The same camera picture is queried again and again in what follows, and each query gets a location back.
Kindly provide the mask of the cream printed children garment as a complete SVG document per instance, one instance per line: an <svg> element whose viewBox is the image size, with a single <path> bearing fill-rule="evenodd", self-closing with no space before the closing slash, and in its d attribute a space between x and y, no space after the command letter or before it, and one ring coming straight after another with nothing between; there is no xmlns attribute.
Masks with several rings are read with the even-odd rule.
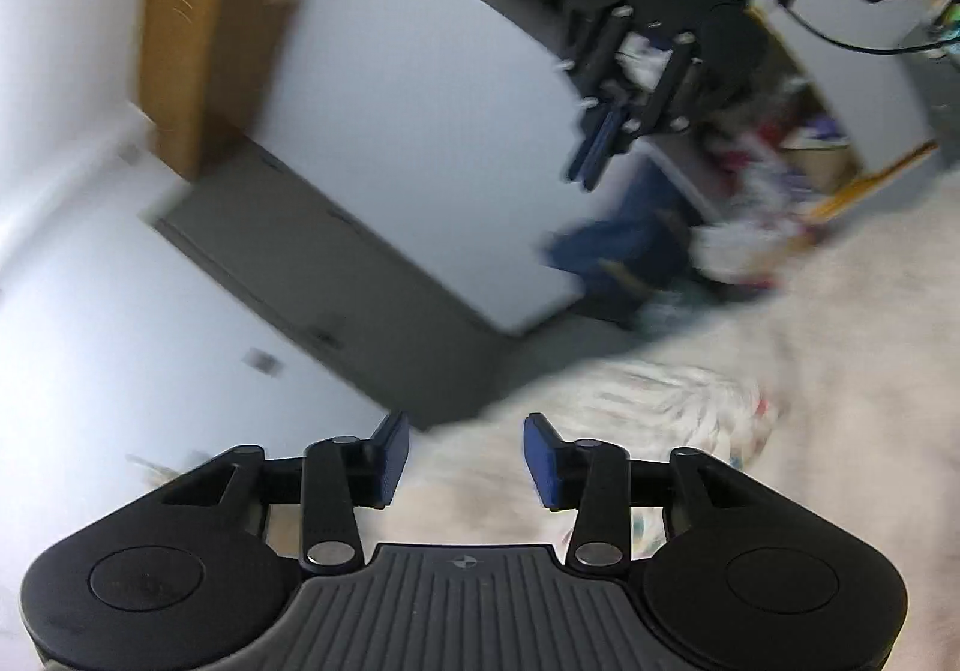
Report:
<svg viewBox="0 0 960 671"><path fill-rule="evenodd" d="M698 448L743 468L765 448L779 409L754 380L654 362L610 362L556 391L550 422L570 439L597 439L636 460Z"/></svg>

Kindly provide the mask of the white wardrobe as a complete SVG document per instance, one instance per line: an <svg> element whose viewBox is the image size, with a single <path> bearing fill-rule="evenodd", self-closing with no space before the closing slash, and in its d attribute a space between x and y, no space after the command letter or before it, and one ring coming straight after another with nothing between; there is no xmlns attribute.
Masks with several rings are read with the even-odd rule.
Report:
<svg viewBox="0 0 960 671"><path fill-rule="evenodd" d="M301 0L254 136L508 333L573 299L544 263L586 217L563 180L578 100L480 0Z"/></svg>

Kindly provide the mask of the brown cardboard box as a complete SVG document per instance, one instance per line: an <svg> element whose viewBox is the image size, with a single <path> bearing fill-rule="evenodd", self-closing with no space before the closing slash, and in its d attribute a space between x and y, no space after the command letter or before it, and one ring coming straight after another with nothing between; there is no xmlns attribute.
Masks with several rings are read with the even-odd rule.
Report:
<svg viewBox="0 0 960 671"><path fill-rule="evenodd" d="M139 104L153 152L185 180L226 154L262 110L299 0L143 0Z"/></svg>

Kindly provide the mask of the blue cloth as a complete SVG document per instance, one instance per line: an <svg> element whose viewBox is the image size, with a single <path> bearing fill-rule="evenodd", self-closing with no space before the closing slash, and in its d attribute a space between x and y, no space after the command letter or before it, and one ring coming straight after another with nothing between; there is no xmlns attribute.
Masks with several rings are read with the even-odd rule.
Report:
<svg viewBox="0 0 960 671"><path fill-rule="evenodd" d="M690 265L698 211L654 162L644 161L622 200L601 219L548 242L545 263L578 283L573 310L630 328L636 311Z"/></svg>

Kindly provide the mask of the grey door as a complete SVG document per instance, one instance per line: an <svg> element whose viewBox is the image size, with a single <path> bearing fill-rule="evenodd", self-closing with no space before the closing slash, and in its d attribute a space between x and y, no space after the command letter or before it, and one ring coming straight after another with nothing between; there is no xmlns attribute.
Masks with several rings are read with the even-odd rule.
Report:
<svg viewBox="0 0 960 671"><path fill-rule="evenodd" d="M488 405L508 341L257 144L245 141L158 232L327 369L420 430Z"/></svg>

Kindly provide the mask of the cream fluffy blanket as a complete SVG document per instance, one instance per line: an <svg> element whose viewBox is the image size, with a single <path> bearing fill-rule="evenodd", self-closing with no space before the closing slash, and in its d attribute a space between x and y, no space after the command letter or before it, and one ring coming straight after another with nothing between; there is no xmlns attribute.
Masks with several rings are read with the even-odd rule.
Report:
<svg viewBox="0 0 960 671"><path fill-rule="evenodd" d="M877 547L907 584L896 669L958 663L958 180L814 251L775 294L540 378L415 437L376 543L548 543L523 422L660 462L716 456Z"/></svg>

